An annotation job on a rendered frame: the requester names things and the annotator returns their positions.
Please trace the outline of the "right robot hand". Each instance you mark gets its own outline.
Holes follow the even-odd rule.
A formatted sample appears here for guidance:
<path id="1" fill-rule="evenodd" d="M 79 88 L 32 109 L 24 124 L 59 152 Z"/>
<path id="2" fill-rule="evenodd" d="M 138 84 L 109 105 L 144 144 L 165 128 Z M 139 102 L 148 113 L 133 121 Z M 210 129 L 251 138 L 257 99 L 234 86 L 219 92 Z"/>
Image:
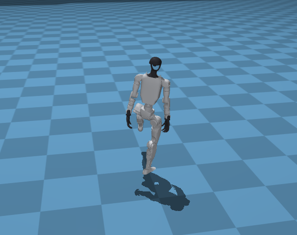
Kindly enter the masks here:
<path id="1" fill-rule="evenodd" d="M 169 126 L 170 126 L 170 122 L 169 122 L 169 120 L 170 120 L 170 116 L 167 116 L 167 119 L 166 118 L 164 118 L 164 120 L 165 120 L 165 122 L 163 123 L 163 125 L 165 125 L 164 126 L 164 131 L 163 132 L 168 132 L 168 130 L 169 130 Z M 162 125 L 162 126 L 163 126 Z"/>

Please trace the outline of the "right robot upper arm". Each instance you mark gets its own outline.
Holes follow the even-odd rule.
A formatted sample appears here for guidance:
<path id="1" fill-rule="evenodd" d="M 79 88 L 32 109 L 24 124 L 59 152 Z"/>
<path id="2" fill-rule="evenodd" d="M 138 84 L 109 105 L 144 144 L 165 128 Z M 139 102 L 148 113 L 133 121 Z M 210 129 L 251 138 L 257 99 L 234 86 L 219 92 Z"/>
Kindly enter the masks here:
<path id="1" fill-rule="evenodd" d="M 170 81 L 167 79 L 162 78 L 162 86 L 163 88 L 163 95 L 164 97 L 162 98 L 162 102 L 165 104 L 168 104 L 168 100 L 169 100 L 169 95 L 170 95 Z"/>

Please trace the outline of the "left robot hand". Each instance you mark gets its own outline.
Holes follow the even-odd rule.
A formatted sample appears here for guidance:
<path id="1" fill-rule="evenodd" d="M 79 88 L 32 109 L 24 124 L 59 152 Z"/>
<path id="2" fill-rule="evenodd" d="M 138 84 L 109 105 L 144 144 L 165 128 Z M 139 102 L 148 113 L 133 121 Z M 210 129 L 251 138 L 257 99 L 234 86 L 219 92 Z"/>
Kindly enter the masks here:
<path id="1" fill-rule="evenodd" d="M 126 114 L 126 122 L 127 122 L 127 125 L 128 125 L 128 127 L 130 128 L 130 129 L 132 129 L 132 127 L 130 126 L 131 125 L 131 123 L 130 123 L 130 110 L 127 110 L 127 114 Z M 130 125 L 129 125 L 130 124 Z"/>

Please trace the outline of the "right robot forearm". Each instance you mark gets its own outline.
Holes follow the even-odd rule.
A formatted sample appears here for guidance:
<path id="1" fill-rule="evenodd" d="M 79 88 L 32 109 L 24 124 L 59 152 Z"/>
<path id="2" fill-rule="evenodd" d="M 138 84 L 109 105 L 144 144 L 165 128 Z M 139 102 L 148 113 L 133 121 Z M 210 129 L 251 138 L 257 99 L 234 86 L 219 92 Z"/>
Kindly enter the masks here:
<path id="1" fill-rule="evenodd" d="M 167 116 L 171 116 L 170 115 L 170 98 L 168 100 L 168 104 L 164 104 L 164 118 L 167 119 Z"/>

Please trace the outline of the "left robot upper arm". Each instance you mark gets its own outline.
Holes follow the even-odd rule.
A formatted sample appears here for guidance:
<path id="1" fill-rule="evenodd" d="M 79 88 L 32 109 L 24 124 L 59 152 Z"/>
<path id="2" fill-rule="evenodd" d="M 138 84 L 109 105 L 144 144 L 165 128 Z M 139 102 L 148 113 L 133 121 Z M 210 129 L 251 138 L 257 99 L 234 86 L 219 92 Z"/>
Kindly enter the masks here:
<path id="1" fill-rule="evenodd" d="M 133 91 L 132 91 L 132 95 L 131 95 L 131 97 L 133 97 L 133 98 L 138 97 L 138 92 L 137 91 L 138 91 L 138 89 L 140 87 L 140 81 L 141 81 L 142 77 L 143 77 L 143 74 L 138 74 L 134 78 Z"/>

